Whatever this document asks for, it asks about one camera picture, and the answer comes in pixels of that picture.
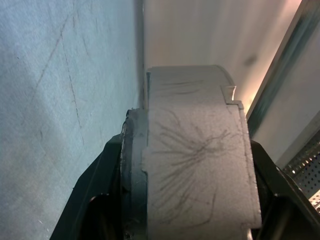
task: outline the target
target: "scratched surface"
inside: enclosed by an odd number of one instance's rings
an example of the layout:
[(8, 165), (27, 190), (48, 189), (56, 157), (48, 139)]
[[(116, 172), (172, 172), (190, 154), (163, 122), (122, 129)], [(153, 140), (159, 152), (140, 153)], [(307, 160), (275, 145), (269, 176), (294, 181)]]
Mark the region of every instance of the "scratched surface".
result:
[(0, 239), (49, 239), (140, 102), (142, 1), (0, 3)]
[(150, 70), (148, 236), (241, 240), (261, 222), (243, 110), (216, 66)]

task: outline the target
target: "white ceiling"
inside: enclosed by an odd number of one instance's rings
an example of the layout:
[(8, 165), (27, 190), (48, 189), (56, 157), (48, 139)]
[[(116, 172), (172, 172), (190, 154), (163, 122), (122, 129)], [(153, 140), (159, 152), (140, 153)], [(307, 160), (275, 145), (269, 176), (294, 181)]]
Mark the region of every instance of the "white ceiling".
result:
[(223, 66), (248, 111), (301, 0), (145, 0), (145, 68)]

